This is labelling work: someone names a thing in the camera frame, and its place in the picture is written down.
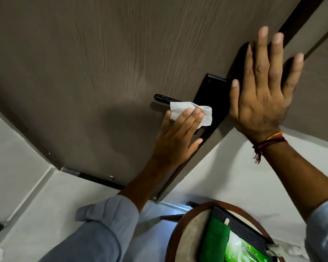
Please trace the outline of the person's left hand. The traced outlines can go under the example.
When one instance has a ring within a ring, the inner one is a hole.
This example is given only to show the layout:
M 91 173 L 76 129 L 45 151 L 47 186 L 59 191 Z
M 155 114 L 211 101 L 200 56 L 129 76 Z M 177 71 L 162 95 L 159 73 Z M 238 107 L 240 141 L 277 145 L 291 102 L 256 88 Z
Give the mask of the person's left hand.
M 188 160 L 186 153 L 197 129 L 184 129 L 183 123 L 192 111 L 191 108 L 186 109 L 171 124 L 169 131 L 162 131 L 161 128 L 158 134 L 151 161 L 165 172 L 175 170 Z

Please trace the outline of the person's right hand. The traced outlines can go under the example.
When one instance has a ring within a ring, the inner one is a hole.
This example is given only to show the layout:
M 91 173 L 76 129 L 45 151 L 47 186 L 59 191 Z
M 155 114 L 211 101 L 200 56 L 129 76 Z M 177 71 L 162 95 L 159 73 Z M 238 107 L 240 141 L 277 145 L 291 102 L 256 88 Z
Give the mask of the person's right hand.
M 270 66 L 267 83 L 256 83 L 256 41 L 253 44 L 248 44 L 243 81 L 240 84 L 240 96 L 245 107 L 245 119 L 234 120 L 236 129 L 253 144 L 280 131 L 280 124 L 284 120 L 293 98 L 293 96 L 284 97 L 281 92 L 284 34 L 278 32 L 271 40 L 271 48 L 268 51 Z

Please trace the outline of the white tissue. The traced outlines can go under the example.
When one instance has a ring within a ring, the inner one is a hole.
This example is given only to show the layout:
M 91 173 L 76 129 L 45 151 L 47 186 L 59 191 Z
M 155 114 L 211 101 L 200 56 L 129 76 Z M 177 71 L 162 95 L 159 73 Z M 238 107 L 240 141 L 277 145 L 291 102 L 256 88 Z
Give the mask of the white tissue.
M 213 110 L 209 106 L 204 105 L 197 105 L 193 102 L 170 102 L 170 110 L 171 110 L 171 120 L 176 120 L 179 115 L 184 112 L 186 109 L 191 108 L 194 110 L 195 108 L 200 108 L 202 113 L 204 114 L 204 117 L 202 119 L 202 122 L 199 124 L 197 129 L 200 129 L 201 127 L 210 126 L 213 121 Z

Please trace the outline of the brown wooden door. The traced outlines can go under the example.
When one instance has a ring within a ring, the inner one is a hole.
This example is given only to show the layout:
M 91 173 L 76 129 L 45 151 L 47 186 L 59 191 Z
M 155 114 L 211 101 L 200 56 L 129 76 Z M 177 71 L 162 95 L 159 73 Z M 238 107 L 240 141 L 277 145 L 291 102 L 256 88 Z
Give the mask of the brown wooden door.
M 0 0 L 0 101 L 63 166 L 127 185 L 167 107 L 301 0 Z

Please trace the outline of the person's right forearm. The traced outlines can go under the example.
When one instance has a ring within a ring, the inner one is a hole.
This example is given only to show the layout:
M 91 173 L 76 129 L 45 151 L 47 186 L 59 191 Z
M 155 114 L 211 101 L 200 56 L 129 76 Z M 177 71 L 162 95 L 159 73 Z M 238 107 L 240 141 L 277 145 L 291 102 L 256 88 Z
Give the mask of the person's right forearm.
M 267 147 L 270 164 L 306 223 L 305 249 L 311 262 L 328 262 L 328 177 L 289 143 Z

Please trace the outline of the person's left forearm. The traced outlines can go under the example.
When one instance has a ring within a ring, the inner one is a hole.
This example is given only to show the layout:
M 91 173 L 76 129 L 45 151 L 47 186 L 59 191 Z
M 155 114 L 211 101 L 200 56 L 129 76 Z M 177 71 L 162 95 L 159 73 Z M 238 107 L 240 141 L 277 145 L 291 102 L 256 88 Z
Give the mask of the person's left forearm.
M 45 254 L 39 262 L 121 262 L 139 215 L 170 172 L 168 162 L 152 158 L 144 170 L 117 195 L 80 207 L 75 221 L 83 224 Z

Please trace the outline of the black door lock plate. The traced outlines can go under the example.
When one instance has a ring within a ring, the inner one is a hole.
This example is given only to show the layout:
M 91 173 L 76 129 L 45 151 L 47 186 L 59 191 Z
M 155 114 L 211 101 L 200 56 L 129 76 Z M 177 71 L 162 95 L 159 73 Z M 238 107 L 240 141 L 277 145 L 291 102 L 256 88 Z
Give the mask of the black door lock plate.
M 230 99 L 229 93 L 231 80 L 207 73 L 193 99 L 193 103 L 199 106 L 209 106 L 212 108 L 212 122 L 210 126 L 205 126 L 201 133 L 202 147 L 205 142 L 218 130 L 223 138 L 233 129 L 233 121 L 229 117 Z

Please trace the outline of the red orange thread wristband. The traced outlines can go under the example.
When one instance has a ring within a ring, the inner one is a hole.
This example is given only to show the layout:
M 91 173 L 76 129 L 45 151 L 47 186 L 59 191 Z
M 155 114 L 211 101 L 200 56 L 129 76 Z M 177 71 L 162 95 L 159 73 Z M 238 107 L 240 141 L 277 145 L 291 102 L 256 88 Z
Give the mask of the red orange thread wristband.
M 282 132 L 282 131 L 276 132 L 273 135 L 267 137 L 267 139 L 265 139 L 264 141 L 261 141 L 255 145 L 253 145 L 253 149 L 254 149 L 253 159 L 256 164 L 260 163 L 263 152 L 267 147 L 269 147 L 273 144 L 279 143 L 279 142 L 286 142 L 283 134 L 284 134 L 284 132 Z

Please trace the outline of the round wooden-rimmed table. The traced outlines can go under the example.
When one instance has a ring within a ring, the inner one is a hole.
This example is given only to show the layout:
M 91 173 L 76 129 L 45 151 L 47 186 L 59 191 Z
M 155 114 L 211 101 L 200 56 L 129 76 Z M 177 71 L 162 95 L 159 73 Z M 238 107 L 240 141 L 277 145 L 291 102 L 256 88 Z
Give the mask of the round wooden-rimmed table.
M 205 225 L 214 207 L 221 207 L 241 219 L 274 243 L 263 226 L 241 208 L 220 201 L 198 204 L 184 215 L 161 216 L 161 220 L 177 221 L 166 250 L 165 262 L 197 262 L 196 255 Z

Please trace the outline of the green cloth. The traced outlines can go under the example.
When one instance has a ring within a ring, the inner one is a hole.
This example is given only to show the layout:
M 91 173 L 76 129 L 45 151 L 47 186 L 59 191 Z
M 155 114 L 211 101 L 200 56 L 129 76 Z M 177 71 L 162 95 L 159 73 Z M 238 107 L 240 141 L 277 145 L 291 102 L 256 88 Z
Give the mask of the green cloth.
M 230 231 L 228 224 L 210 216 L 197 251 L 197 262 L 225 262 Z

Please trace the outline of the metal door bottom strip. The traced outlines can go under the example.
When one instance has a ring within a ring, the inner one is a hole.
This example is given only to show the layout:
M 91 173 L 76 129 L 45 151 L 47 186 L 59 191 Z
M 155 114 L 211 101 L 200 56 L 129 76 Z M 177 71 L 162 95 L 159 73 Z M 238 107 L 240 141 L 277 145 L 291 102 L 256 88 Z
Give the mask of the metal door bottom strip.
M 110 188 L 117 189 L 117 190 L 122 190 L 124 188 L 123 185 L 114 183 L 113 182 L 113 179 L 112 179 L 113 178 L 112 176 L 111 176 L 111 179 L 110 180 L 104 180 L 102 178 L 94 177 L 92 175 L 88 175 L 88 174 L 83 173 L 83 172 L 74 171 L 72 169 L 65 168 L 65 167 L 62 167 L 60 169 L 60 171 L 61 172 L 64 172 L 64 173 L 67 173 L 67 174 L 70 174 L 72 176 L 76 176 L 76 177 L 82 178 L 84 180 L 92 181 L 92 182 L 95 182 L 95 183 L 98 183 L 98 184 L 101 184 L 101 185 L 104 185 L 104 186 L 108 186 Z

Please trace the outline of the black laptop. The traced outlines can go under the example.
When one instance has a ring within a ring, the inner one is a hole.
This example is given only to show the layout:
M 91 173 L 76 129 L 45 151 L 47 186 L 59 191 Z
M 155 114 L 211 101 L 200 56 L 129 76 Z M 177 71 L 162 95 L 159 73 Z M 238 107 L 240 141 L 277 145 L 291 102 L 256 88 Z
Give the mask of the black laptop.
M 210 216 L 228 224 L 231 230 L 225 262 L 278 262 L 275 256 L 266 253 L 265 246 L 271 241 L 241 219 L 221 207 L 214 207 Z

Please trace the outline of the brown wooden door frame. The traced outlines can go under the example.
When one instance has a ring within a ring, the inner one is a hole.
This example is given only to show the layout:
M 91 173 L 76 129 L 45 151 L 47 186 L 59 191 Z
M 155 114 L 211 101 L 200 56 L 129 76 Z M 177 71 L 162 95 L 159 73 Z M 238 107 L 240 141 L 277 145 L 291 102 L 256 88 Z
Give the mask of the brown wooden door frame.
M 291 57 L 304 53 L 304 67 L 282 126 L 328 141 L 328 0 L 301 0 L 284 33 L 284 74 Z

